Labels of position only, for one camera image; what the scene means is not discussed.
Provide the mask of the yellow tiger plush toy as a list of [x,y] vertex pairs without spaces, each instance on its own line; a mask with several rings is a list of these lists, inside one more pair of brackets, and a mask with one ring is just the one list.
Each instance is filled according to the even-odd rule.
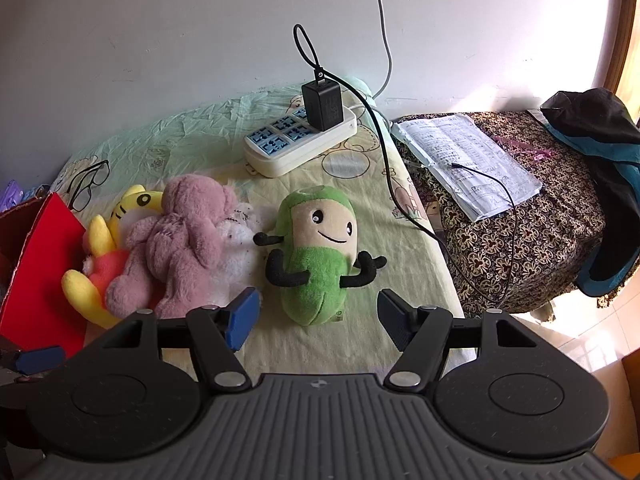
[[82,270],[67,270],[61,281],[68,303],[88,322],[106,330],[119,322],[106,310],[107,287],[124,270],[128,232],[137,221],[163,212],[162,197],[162,191],[135,184],[122,194],[107,219],[97,214],[89,222],[82,239],[87,253]]

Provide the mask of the black eyeglasses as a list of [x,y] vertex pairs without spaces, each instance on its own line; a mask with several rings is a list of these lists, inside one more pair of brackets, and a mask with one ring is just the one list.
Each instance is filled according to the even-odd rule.
[[102,159],[75,174],[66,190],[68,208],[73,212],[85,210],[92,200],[93,191],[106,182],[110,173],[110,163]]

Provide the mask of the white plush bunny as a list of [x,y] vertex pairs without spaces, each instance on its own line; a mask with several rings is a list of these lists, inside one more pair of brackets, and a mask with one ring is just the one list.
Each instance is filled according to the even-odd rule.
[[262,229],[257,210],[249,203],[238,203],[228,218],[218,224],[222,237],[222,257],[212,277],[209,302],[225,307],[247,287],[262,289],[265,256],[254,243]]

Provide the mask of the pink plush bear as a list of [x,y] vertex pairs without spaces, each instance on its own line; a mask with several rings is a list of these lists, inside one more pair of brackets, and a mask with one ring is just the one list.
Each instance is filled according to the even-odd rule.
[[106,289],[107,310],[126,318],[149,307],[155,283],[165,286],[155,305],[160,318],[183,318],[207,304],[222,257],[218,224],[237,203],[234,189],[211,177],[184,174],[169,179],[163,213],[136,222],[128,233],[129,256],[122,274]]

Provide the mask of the red cardboard box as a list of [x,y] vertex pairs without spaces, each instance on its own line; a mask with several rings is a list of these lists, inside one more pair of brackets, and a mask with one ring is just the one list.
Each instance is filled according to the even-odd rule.
[[61,281],[82,263],[84,233],[55,193],[2,212],[2,346],[25,351],[58,346],[68,358],[82,349],[87,321],[68,303]]

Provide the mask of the white power strip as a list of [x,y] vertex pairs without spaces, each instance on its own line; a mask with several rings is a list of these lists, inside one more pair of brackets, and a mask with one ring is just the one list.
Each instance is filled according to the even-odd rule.
[[266,178],[284,176],[357,133],[355,114],[344,107],[343,115],[342,122],[320,131],[308,124],[306,110],[298,108],[247,134],[243,144],[245,159]]

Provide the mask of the green pickle plush toy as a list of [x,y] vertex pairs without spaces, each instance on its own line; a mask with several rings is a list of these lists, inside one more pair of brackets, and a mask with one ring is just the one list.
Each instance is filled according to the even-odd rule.
[[288,194],[273,232],[256,233],[254,243],[269,249],[266,280],[280,289],[284,312],[300,326],[339,318],[347,291],[371,284],[387,263],[358,248],[355,209],[327,185]]

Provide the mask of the black power adapter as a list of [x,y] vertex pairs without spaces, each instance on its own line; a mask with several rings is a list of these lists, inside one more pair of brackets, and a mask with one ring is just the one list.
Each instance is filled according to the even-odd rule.
[[329,79],[302,85],[307,122],[312,128],[326,131],[344,120],[340,85]]

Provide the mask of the brown patterned cloth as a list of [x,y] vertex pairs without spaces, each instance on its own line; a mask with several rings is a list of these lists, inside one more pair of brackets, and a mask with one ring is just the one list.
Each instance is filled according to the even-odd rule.
[[476,112],[471,119],[542,184],[514,212],[471,222],[405,143],[396,144],[433,230],[446,242],[447,266],[468,318],[494,300],[526,313],[570,292],[599,244],[605,216],[582,156],[555,140],[525,110]]

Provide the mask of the white paper notebook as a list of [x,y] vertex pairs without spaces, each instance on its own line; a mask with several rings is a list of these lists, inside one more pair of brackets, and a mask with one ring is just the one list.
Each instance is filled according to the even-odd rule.
[[502,214],[542,189],[542,183],[468,115],[396,122],[392,133],[473,222]]

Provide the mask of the black teal jacket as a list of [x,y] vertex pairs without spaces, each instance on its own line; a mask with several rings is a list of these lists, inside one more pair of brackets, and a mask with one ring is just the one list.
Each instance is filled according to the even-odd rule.
[[639,127],[605,88],[556,92],[540,112],[552,136],[581,154],[590,171],[605,227],[576,284],[587,296],[604,296],[639,258]]

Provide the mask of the green cartoon bed sheet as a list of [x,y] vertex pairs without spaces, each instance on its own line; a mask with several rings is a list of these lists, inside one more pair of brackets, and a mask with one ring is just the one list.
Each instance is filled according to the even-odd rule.
[[109,316],[143,306],[153,287],[158,313],[178,318],[253,286],[260,315],[239,359],[257,377],[387,373],[399,353],[376,313],[382,289],[461,315],[424,214],[400,218],[393,175],[405,166],[370,128],[284,176],[247,170],[246,148],[310,138],[295,115],[301,100],[290,89],[202,107],[66,162],[52,188],[80,221],[131,221]]

